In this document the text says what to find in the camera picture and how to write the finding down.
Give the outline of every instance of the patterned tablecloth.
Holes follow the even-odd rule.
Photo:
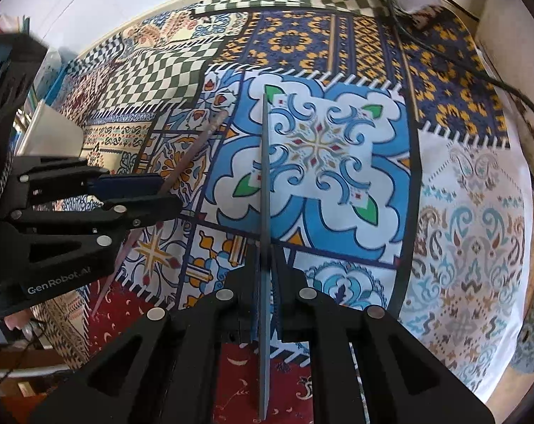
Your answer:
[[[289,263],[340,304],[387,307],[489,397],[522,324],[528,167],[493,87],[402,43],[383,14],[377,0],[207,0],[67,67],[54,107],[84,128],[89,163],[113,173],[167,176],[228,111],[173,188],[182,214],[144,230],[99,312],[90,317],[100,283],[36,308],[72,366],[153,305],[190,307],[243,264],[259,234],[266,93],[271,233]],[[483,68],[447,10],[415,35]],[[310,422],[308,345],[273,332],[272,359],[269,419]],[[217,422],[237,419],[230,406],[255,417],[254,362],[250,347],[226,347]]]

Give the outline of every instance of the green leaf motif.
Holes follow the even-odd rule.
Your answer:
[[[370,223],[373,226],[379,225],[379,208],[377,207],[375,199],[373,199],[371,196],[369,196],[369,199],[367,199],[367,206],[365,208],[354,206],[353,208],[356,215],[362,220],[365,220],[367,223]]]
[[[275,94],[284,94],[285,91],[283,91],[278,86],[273,86],[272,84],[266,84],[265,85],[265,95],[267,96],[267,101],[270,105],[273,105],[273,96]]]
[[[314,279],[314,280],[312,281],[312,286],[313,286],[316,290],[318,290],[319,292],[322,291],[322,282],[320,282],[320,280],[318,280],[318,279]]]
[[[250,178],[250,173],[242,177],[242,179],[238,182],[238,186],[235,187],[234,193],[232,194],[234,198],[245,198],[254,195],[260,190],[260,188],[249,186]]]
[[[373,119],[380,118],[383,114],[383,105],[370,104],[361,107],[362,110],[366,110],[373,115]]]

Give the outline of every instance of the black cable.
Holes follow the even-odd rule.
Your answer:
[[[458,8],[462,13],[464,13],[470,19],[474,20],[475,22],[479,22],[479,17],[477,17],[472,12],[467,11],[467,9],[461,6],[460,3],[458,3],[457,1],[455,0],[446,0],[446,1],[450,3],[452,6],[455,6],[456,8]]]
[[[43,320],[38,320],[36,319],[35,317],[31,317],[30,319],[32,322],[36,322],[40,325],[47,325],[47,322],[43,321]],[[19,366],[22,364],[23,362],[23,358],[25,356],[25,353],[27,352],[27,350],[31,347],[31,344],[33,344],[36,340],[39,340],[39,337],[35,334],[35,332],[33,332],[33,337],[31,338],[30,341],[28,341],[27,345],[25,346],[25,348],[22,350],[22,353],[19,355],[19,357],[17,358],[17,362],[15,363],[15,365],[13,365],[13,367],[11,367],[8,371],[6,371],[6,374],[3,375],[2,378],[0,378],[0,386],[2,385],[2,383],[13,373],[14,370],[17,370],[19,368]]]
[[[395,10],[393,6],[393,0],[387,0],[387,7],[389,9],[389,12],[391,14],[391,17],[393,18],[393,22],[395,23],[395,26],[399,30],[400,33],[403,33],[405,36],[407,36],[413,43],[420,46],[422,49],[425,49],[429,52],[432,52],[435,56],[441,57],[448,62],[451,62],[456,67],[461,68],[463,70],[466,70],[467,72],[470,72],[473,76],[476,78],[483,80],[487,83],[492,84],[493,86],[497,86],[500,89],[503,89],[507,91],[508,93],[514,95],[518,99],[520,99],[528,108],[532,110],[534,113],[534,103],[532,103],[532,100],[530,100],[528,97],[526,97],[523,93],[520,92],[517,88],[511,86],[510,84],[505,83],[504,81],[499,81],[498,79],[492,78],[485,72],[480,72],[475,67],[466,65],[463,62],[460,62],[457,59],[452,59],[450,56],[444,54],[443,52],[438,51],[437,49],[434,49],[432,46],[427,45],[425,42],[420,41],[418,38],[416,38],[412,33],[410,33],[405,27],[401,24],[399,21]]]
[[[19,366],[23,362],[23,358],[25,356],[25,353],[27,352],[27,350],[29,349],[31,344],[33,344],[33,341],[35,341],[36,338],[37,338],[37,335],[33,334],[33,338],[31,339],[31,341],[29,341],[27,343],[27,345],[25,346],[24,350],[22,350],[22,353],[20,354],[19,358],[17,359],[16,364],[13,367],[11,367],[8,371],[6,371],[6,374],[3,375],[3,377],[0,379],[0,386],[7,379],[7,377],[10,376],[13,373],[14,370],[17,370],[19,368]]]

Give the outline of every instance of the paisley pattern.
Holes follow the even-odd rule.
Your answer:
[[[518,185],[528,189],[528,178],[495,150],[446,143],[425,132],[420,144],[421,154],[435,156],[423,159],[412,273],[400,320],[486,400],[496,384],[490,367],[501,356],[510,360],[520,326],[531,227]],[[499,196],[502,190],[509,196]]]

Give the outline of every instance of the red patterned fabric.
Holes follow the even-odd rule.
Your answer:
[[[97,299],[98,283],[91,284],[90,309]],[[153,305],[114,282],[98,313],[88,325],[90,354],[94,355],[119,336]],[[257,419],[259,360],[252,345],[222,346],[218,368],[213,422],[254,424]],[[266,424],[312,424],[310,366],[271,361],[271,398]]]

